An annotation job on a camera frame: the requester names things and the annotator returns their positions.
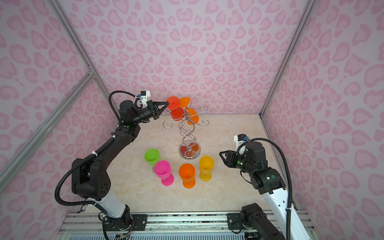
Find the red wine glass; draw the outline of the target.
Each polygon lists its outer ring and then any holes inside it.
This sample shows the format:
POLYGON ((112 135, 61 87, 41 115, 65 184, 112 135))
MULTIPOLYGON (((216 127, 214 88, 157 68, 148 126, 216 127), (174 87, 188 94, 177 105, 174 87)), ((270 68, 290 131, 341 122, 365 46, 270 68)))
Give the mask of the red wine glass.
POLYGON ((172 96, 167 99, 168 110, 171 117, 175 121, 181 121, 184 115, 184 109, 181 107, 181 100, 178 97, 172 96))

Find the yellow wine glass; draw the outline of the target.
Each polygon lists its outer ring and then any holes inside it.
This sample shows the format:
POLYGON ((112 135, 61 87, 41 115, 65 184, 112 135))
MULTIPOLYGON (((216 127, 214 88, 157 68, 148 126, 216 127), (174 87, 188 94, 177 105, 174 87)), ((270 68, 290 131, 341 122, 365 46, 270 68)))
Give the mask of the yellow wine glass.
POLYGON ((208 182, 212 179, 212 171, 215 166, 215 161, 210 156, 203 156, 199 160, 200 179, 208 182))

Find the chrome wire wine glass rack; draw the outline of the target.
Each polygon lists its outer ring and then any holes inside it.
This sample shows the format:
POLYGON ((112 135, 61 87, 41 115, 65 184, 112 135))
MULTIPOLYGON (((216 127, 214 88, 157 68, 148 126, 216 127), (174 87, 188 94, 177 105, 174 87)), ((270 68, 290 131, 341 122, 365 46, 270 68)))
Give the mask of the chrome wire wine glass rack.
MULTIPOLYGON (((199 107, 197 114, 200 117, 209 109, 208 106, 202 105, 199 107)), ((182 142, 178 148, 181 158, 187 161, 196 159, 201 153, 201 146, 199 145, 197 138, 194 135, 196 126, 206 127, 210 124, 207 119, 200 119, 195 125, 189 125, 187 121, 182 118, 181 121, 175 121, 173 119, 167 119, 163 122, 164 129, 171 129, 173 122, 178 123, 179 133, 182 136, 182 142)))

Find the green wine glass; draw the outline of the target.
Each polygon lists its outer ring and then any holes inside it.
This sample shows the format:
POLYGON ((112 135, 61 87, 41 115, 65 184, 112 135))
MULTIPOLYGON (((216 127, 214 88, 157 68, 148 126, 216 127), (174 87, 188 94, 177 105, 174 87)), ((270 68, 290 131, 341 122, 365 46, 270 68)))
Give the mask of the green wine glass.
POLYGON ((161 161, 161 155, 158 149, 149 149, 145 152, 144 156, 146 162, 152 167, 153 173, 155 172, 155 166, 161 161))

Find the pink wine glass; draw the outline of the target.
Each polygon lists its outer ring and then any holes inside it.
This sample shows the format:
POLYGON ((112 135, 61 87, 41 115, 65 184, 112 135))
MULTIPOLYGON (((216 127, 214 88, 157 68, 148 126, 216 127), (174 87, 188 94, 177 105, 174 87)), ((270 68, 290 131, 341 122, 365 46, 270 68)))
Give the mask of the pink wine glass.
POLYGON ((171 164, 168 161, 159 161, 155 167, 154 172, 164 186, 168 187, 174 183, 174 176, 172 175, 171 164))

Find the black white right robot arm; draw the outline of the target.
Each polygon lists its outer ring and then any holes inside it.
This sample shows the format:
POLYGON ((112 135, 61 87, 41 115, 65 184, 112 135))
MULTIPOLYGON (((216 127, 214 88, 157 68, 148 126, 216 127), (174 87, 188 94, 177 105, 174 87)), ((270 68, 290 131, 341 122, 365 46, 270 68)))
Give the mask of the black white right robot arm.
POLYGON ((268 165, 263 139, 238 141, 236 151, 223 151, 219 156, 229 168, 250 176, 250 183, 270 206, 278 226, 275 227, 262 208, 254 203, 242 207, 236 228, 256 230, 264 240, 309 240, 311 237, 293 205, 292 183, 268 165))

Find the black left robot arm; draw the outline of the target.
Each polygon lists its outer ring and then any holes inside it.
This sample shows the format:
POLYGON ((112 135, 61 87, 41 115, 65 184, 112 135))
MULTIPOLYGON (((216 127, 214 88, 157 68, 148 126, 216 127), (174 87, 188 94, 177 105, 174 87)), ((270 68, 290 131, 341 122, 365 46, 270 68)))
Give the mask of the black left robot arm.
POLYGON ((115 230, 132 229, 130 208, 112 193, 107 169, 115 157, 138 137, 140 124, 158 119, 168 105, 168 102, 150 100, 139 108, 131 100, 123 101, 119 106, 119 125, 112 137, 95 153, 73 162, 72 191, 84 199, 84 205, 93 205, 104 214, 104 226, 115 230))

